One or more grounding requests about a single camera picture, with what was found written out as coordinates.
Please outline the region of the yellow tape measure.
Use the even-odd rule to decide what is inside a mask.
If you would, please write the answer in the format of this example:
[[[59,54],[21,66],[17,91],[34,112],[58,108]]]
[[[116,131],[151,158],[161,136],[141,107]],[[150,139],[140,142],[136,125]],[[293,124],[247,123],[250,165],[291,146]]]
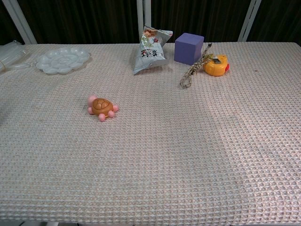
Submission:
[[[204,71],[214,77],[223,76],[229,69],[228,58],[226,55],[214,56],[211,61],[203,66]]]

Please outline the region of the purple foam cube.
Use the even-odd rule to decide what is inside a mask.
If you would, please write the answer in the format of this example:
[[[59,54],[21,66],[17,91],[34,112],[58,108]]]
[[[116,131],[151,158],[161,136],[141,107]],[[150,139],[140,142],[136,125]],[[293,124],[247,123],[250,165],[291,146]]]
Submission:
[[[183,33],[175,40],[174,61],[193,65],[201,57],[203,42],[203,36]]]

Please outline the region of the white metal frame post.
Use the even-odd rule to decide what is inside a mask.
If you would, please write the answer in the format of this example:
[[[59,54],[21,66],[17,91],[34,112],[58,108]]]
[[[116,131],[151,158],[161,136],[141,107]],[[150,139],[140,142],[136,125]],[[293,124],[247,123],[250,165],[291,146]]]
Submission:
[[[261,0],[251,0],[248,11],[246,13],[239,37],[238,42],[246,42],[249,36],[250,30],[253,26],[254,19],[257,15],[260,7]]]
[[[33,32],[21,10],[17,0],[2,0],[6,10],[13,20],[18,32],[26,45],[37,44]]]
[[[137,6],[137,21],[138,21],[138,42],[143,33],[144,26],[152,27],[151,25],[151,0],[136,0]]]

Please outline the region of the pink turtle toy brown shell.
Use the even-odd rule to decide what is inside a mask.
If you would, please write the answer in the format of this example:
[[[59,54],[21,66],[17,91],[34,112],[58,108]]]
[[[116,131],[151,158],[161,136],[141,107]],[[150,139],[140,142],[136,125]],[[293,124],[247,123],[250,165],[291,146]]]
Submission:
[[[119,110],[117,105],[113,105],[105,98],[98,98],[96,95],[91,95],[87,99],[87,111],[90,115],[97,115],[99,121],[103,122],[106,118],[115,117],[115,112]]]

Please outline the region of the white flower-shaped paint palette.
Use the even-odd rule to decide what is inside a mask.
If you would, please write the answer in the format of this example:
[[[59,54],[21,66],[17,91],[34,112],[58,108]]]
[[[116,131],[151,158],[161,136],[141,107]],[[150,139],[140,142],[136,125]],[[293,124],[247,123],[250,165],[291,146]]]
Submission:
[[[67,74],[82,67],[90,59],[88,50],[80,47],[64,47],[49,50],[41,55],[36,68],[46,74]]]

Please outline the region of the silver snack bag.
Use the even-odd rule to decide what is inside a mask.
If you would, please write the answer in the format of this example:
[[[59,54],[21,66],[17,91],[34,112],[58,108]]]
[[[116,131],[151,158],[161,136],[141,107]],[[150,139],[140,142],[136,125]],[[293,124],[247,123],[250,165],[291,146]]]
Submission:
[[[173,31],[144,26],[139,48],[136,51],[134,74],[142,70],[163,66],[168,63],[163,46],[173,36]]]

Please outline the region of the woven waffle tablecloth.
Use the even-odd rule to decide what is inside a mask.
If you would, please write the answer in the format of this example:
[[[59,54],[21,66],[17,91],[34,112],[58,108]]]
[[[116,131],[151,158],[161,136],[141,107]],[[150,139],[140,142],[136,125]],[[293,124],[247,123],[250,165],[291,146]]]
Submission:
[[[301,224],[301,47],[214,43],[230,70],[133,74],[136,44],[65,75],[0,73],[0,221]],[[119,110],[101,122],[91,95]]]

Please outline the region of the clear plastic bag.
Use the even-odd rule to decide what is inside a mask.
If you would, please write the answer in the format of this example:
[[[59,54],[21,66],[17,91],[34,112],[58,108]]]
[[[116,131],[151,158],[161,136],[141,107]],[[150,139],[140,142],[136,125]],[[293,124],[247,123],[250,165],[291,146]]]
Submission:
[[[0,45],[0,73],[35,67],[37,60],[25,62],[30,55],[26,46],[16,40]]]

